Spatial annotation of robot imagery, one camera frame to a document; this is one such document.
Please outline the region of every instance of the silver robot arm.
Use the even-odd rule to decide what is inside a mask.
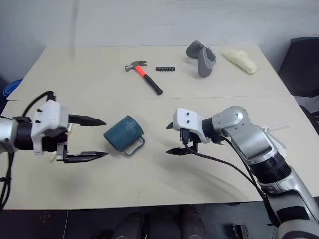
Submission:
[[[296,235],[300,238],[312,238],[307,237],[307,233],[319,236],[319,209],[316,202],[268,135],[251,123],[244,108],[229,107],[208,119],[194,111],[178,108],[168,128],[181,131],[183,143],[183,135],[190,135],[194,150],[198,150],[197,143],[200,142],[220,143],[224,137],[231,138],[234,149],[256,176],[265,193],[263,200],[269,218],[279,227],[277,238],[286,238],[287,233],[294,231],[296,224],[300,232]],[[168,153],[185,154],[178,149]]]
[[[106,125],[89,116],[71,115],[66,107],[55,100],[47,100],[35,112],[34,123],[27,116],[12,119],[0,116],[0,154],[18,150],[33,150],[36,155],[57,152],[57,161],[64,163],[88,162],[100,158],[104,152],[81,152],[69,155],[67,129],[69,124],[82,126]]]

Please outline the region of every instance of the black chair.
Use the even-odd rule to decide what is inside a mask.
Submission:
[[[317,135],[319,136],[319,124],[318,124],[319,119],[314,117],[313,114],[311,114],[305,107],[303,107],[301,105],[299,105],[299,106],[303,110],[303,112],[307,116],[308,120],[310,121],[311,125],[314,127]]]
[[[278,75],[293,96],[319,95],[319,37],[291,39]]]

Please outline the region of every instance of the hammer head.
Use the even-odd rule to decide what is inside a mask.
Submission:
[[[135,69],[136,66],[146,66],[146,61],[134,61],[130,65],[125,66],[125,70],[129,71]]]

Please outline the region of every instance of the hammer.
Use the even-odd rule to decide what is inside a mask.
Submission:
[[[146,66],[146,61],[134,61],[130,65],[125,66],[125,70],[129,71],[131,69],[135,69],[143,78],[146,80],[146,82],[153,88],[153,90],[158,94],[161,95],[163,94],[163,90],[155,84],[155,82],[149,77],[143,68],[141,66]]]

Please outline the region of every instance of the table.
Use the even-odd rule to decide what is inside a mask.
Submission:
[[[50,154],[36,157],[32,151],[16,153],[8,209],[80,209],[147,205],[247,202],[260,200],[252,185],[232,168],[194,155],[165,152],[181,146],[179,132],[166,130],[177,107],[209,117],[231,105],[243,106],[257,125],[289,125],[273,135],[285,144],[287,162],[295,168],[313,196],[319,196],[319,138],[293,96],[248,96],[184,99],[117,99],[95,104],[69,95],[60,103],[71,114],[104,120],[99,127],[74,126],[70,152],[107,151],[89,163],[63,164],[48,161]],[[27,101],[8,102],[2,115],[20,115]],[[30,112],[33,115],[36,107]],[[132,116],[145,133],[146,144],[132,157],[116,152],[102,134],[125,115]],[[200,152],[227,160],[244,170],[228,145],[200,144]],[[6,154],[0,156],[1,175]]]
[[[47,48],[9,100],[31,101],[44,91],[57,92],[59,100],[74,98],[97,102],[118,98],[170,99],[236,96],[287,96],[289,91],[256,45],[210,46],[217,63],[202,78],[197,60],[186,55],[187,46]],[[248,75],[222,53],[243,49],[260,67]],[[145,71],[164,90],[156,96],[134,70],[124,66],[147,60]],[[158,72],[155,66],[175,66],[174,72]]]

